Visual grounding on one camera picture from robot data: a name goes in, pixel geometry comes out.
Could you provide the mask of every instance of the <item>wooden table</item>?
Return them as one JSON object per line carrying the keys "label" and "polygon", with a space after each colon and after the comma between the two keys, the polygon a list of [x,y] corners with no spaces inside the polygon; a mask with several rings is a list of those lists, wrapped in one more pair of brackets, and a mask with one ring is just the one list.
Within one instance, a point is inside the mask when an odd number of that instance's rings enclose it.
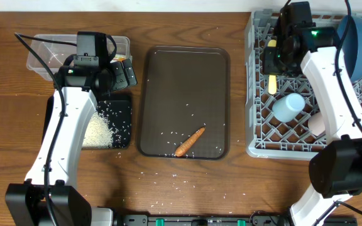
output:
{"label": "wooden table", "polygon": [[[231,58],[231,147],[220,161],[142,156],[131,145],[84,150],[78,191],[92,206],[152,215],[250,215],[282,213],[309,185],[308,162],[256,159],[245,152],[244,28],[249,13],[0,13],[0,225],[13,220],[4,201],[9,183],[21,183],[40,149],[51,82],[26,68],[28,51],[14,32],[76,34],[92,30],[131,40],[134,70],[143,81],[148,50],[155,45],[225,49]],[[137,124],[141,84],[129,88]],[[348,203],[362,209],[362,195]],[[353,215],[344,207],[335,214]],[[354,214],[362,225],[362,217]]]}

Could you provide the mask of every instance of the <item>dish rack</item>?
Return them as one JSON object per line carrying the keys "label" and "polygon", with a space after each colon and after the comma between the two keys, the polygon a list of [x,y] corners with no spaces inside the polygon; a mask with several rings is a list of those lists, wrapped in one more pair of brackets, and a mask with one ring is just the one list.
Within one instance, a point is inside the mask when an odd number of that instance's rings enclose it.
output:
{"label": "dish rack", "polygon": [[[313,12],[317,26],[338,27],[344,14]],[[277,77],[278,89],[270,95],[266,89],[267,76],[261,72],[260,55],[271,40],[279,12],[271,9],[251,14],[244,34],[247,97],[245,104],[246,152],[255,158],[310,160],[326,147],[324,136],[316,137],[308,129],[308,119],[319,112],[312,88],[304,75]],[[353,13],[362,17],[362,13]],[[362,106],[362,79],[353,84]],[[282,97],[298,93],[305,99],[303,111],[290,122],[279,122],[273,116],[272,106]]]}

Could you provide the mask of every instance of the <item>white cup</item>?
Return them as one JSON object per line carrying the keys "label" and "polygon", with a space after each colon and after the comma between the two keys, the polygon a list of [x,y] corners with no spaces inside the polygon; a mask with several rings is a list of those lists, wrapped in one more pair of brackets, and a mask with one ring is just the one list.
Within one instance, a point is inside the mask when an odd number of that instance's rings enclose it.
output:
{"label": "white cup", "polygon": [[288,94],[276,101],[272,111],[280,122],[290,122],[305,107],[305,100],[300,94]]}

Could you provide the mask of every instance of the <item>yellow handle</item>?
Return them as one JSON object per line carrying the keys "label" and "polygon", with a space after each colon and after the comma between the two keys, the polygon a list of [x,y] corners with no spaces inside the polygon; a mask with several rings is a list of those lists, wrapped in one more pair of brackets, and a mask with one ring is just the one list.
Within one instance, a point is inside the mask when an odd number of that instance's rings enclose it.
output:
{"label": "yellow handle", "polygon": [[[268,46],[276,47],[277,41],[270,40],[268,42]],[[276,83],[276,75],[269,75],[269,85],[268,85],[268,93],[273,95],[277,91],[277,83]]]}
{"label": "yellow handle", "polygon": [[276,75],[269,75],[268,93],[275,94],[277,91]]}

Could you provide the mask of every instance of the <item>black cable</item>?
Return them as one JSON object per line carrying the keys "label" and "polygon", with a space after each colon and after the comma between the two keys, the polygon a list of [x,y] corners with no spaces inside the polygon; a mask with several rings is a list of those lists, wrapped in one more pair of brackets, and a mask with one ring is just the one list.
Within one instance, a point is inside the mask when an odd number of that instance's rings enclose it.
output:
{"label": "black cable", "polygon": [[69,55],[66,59],[65,59],[65,61],[63,62],[63,66],[69,66],[72,62],[73,62],[73,60],[74,60],[74,57],[76,56],[76,54],[71,54],[71,55]]}
{"label": "black cable", "polygon": [[254,213],[252,213],[251,216],[250,216],[250,223],[252,223],[251,218],[252,218],[254,215],[256,215],[256,214],[260,214],[260,212],[265,213],[265,214],[270,218],[271,222],[272,222],[274,225],[277,226],[276,221],[274,221],[274,219],[272,218],[272,216],[270,215],[270,213],[268,213],[268,212],[266,212],[266,211],[263,211],[263,210],[258,210],[258,211],[255,211]]}
{"label": "black cable", "polygon": [[319,223],[324,220],[335,208],[339,207],[339,204],[337,204],[336,202],[333,203],[325,212],[324,214],[321,215],[321,217],[319,219],[317,219],[315,221],[314,226],[319,225]]}
{"label": "black cable", "polygon": [[20,37],[22,38],[27,38],[30,40],[36,40],[36,41],[44,41],[44,42],[48,42],[48,43],[55,43],[55,44],[63,44],[63,45],[72,45],[72,46],[77,46],[76,43],[70,43],[70,42],[66,42],[66,41],[53,41],[53,40],[46,40],[43,38],[35,38],[32,36],[27,36],[27,35],[22,35],[22,34],[18,34]]}
{"label": "black cable", "polygon": [[48,183],[49,183],[48,173],[50,172],[50,162],[51,162],[51,157],[52,157],[53,150],[54,150],[54,145],[55,145],[55,142],[57,141],[57,137],[58,137],[58,134],[60,132],[60,128],[61,128],[61,125],[62,125],[63,118],[65,117],[65,99],[63,97],[61,87],[59,86],[59,84],[55,80],[53,72],[49,69],[47,64],[40,58],[40,56],[38,56],[37,53],[22,39],[22,37],[27,38],[28,36],[15,33],[15,37],[17,37],[17,39],[26,47],[26,49],[28,49],[29,52],[41,63],[41,65],[43,65],[45,70],[51,76],[51,79],[53,80],[54,86],[57,89],[57,91],[58,91],[58,93],[60,95],[60,99],[61,99],[60,119],[58,121],[57,128],[55,129],[53,138],[51,140],[50,149],[48,150],[47,158],[46,158],[45,165],[44,165],[44,196],[45,196],[45,201],[46,201],[46,204],[47,204],[47,210],[48,210],[48,214],[50,215],[51,221],[53,222],[54,226],[58,226],[57,218],[55,217],[55,214],[54,214],[54,211],[53,211],[53,208],[52,208],[50,193],[48,191]]}
{"label": "black cable", "polygon": [[341,90],[341,92],[343,94],[344,101],[346,101],[347,107],[349,108],[349,111],[351,113],[351,117],[353,117],[354,123],[357,125],[358,129],[362,133],[362,125],[361,125],[360,120],[358,119],[358,117],[357,117],[357,115],[356,115],[356,113],[355,113],[355,111],[353,109],[353,106],[350,103],[350,100],[349,100],[349,97],[347,96],[346,90],[344,89],[344,85],[343,85],[342,78],[340,76],[340,69],[339,69],[340,51],[342,50],[343,43],[344,43],[344,40],[346,39],[347,33],[349,31],[349,27],[350,27],[350,22],[352,20],[350,3],[349,3],[348,0],[344,0],[344,2],[346,3],[346,6],[347,6],[348,20],[347,20],[346,27],[344,29],[340,44],[337,47],[336,56],[335,56],[335,59],[334,59],[335,75],[337,77],[337,81],[339,82],[340,90]]}
{"label": "black cable", "polygon": [[288,0],[287,2],[286,2],[286,4],[284,4],[284,7],[286,7],[289,3],[290,3],[290,1],[292,1],[292,0]]}
{"label": "black cable", "polygon": [[357,209],[357,208],[355,208],[355,207],[353,207],[353,206],[351,206],[351,205],[349,205],[349,204],[347,204],[347,203],[345,203],[345,202],[335,201],[335,203],[338,204],[338,205],[342,205],[342,206],[344,206],[344,207],[347,207],[347,208],[349,208],[350,210],[352,210],[352,211],[354,211],[354,212],[362,215],[362,211],[361,211],[361,210],[359,210],[359,209]]}
{"label": "black cable", "polygon": [[116,54],[117,54],[117,44],[116,42],[114,41],[114,38],[112,38],[111,35],[106,35],[106,37],[112,42],[112,44],[114,45],[114,50],[112,51],[112,53],[109,55],[108,57],[108,63],[111,62],[111,60],[114,59],[114,57],[116,57]]}

